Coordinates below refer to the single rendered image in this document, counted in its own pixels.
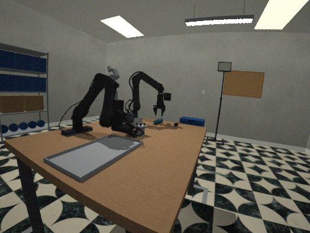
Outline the blue electric screwdriver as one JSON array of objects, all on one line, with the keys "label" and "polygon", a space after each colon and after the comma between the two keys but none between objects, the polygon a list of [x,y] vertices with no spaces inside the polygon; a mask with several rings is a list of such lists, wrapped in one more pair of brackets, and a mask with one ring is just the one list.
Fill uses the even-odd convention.
[{"label": "blue electric screwdriver", "polygon": [[160,119],[158,119],[158,120],[154,120],[154,122],[153,122],[153,124],[159,124],[159,123],[161,123],[161,122],[163,122],[163,119],[162,118],[160,118]]}]

